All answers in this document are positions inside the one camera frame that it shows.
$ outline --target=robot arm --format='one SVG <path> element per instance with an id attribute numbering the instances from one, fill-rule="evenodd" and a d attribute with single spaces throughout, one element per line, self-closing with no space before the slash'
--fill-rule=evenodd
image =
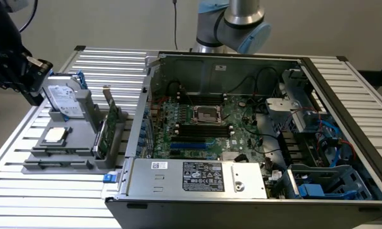
<path id="1" fill-rule="evenodd" d="M 193 52 L 225 53 L 228 46 L 241 54 L 254 54 L 270 31 L 260 0 L 202 0 Z"/>
<path id="2" fill-rule="evenodd" d="M 7 7 L 0 2 L 0 87 L 12 88 L 23 94 L 31 105 L 40 105 L 42 83 L 54 65 L 46 60 L 32 58 L 31 52 L 23 46 L 19 29 L 7 12 L 22 7 L 11 7 L 11 3 L 16 1 L 4 2 Z"/>

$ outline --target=power supply label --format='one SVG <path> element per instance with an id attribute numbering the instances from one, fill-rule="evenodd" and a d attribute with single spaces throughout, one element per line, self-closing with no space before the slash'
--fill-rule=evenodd
<path id="1" fill-rule="evenodd" d="M 183 162 L 183 190 L 225 192 L 222 163 Z"/>

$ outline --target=red cable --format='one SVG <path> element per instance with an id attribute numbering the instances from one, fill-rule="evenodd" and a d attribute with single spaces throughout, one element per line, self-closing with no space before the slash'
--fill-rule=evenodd
<path id="1" fill-rule="evenodd" d="M 352 148 L 352 152 L 353 152 L 353 157 L 355 157 L 355 160 L 357 158 L 357 153 L 356 153 L 356 149 L 355 149 L 355 146 L 353 144 L 349 142 L 349 141 L 345 141 L 345 140 L 341 140 L 342 143 L 348 144 Z"/>

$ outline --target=aluminum extrusion table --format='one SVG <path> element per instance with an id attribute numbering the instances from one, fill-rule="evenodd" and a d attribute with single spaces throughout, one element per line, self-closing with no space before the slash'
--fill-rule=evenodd
<path id="1" fill-rule="evenodd" d="M 117 104 L 133 119 L 147 74 L 145 63 L 157 53 L 86 48 L 74 52 L 62 72 L 85 71 L 94 102 L 101 108 L 107 107 L 102 87 L 110 84 Z M 337 57 L 310 58 L 382 156 L 382 97 L 349 62 Z M 0 150 L 0 228 L 118 229 L 121 225 L 102 199 L 118 191 L 118 184 L 103 184 L 102 175 L 22 173 L 22 164 L 50 122 L 48 111 L 47 102 L 31 109 Z M 130 127 L 131 121 L 123 134 L 118 166 L 123 164 Z M 359 227 L 369 228 L 382 229 L 382 224 Z"/>

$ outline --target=blue tab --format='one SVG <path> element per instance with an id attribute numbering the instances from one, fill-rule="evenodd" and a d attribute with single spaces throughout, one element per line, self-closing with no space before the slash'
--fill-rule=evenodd
<path id="1" fill-rule="evenodd" d="M 118 180 L 118 176 L 117 175 L 106 174 L 103 176 L 103 183 L 106 183 L 106 184 L 117 183 L 117 180 Z"/>
<path id="2" fill-rule="evenodd" d="M 325 193 L 320 184 L 304 184 L 300 186 L 301 197 L 305 199 L 356 199 L 357 191 L 345 193 Z"/>

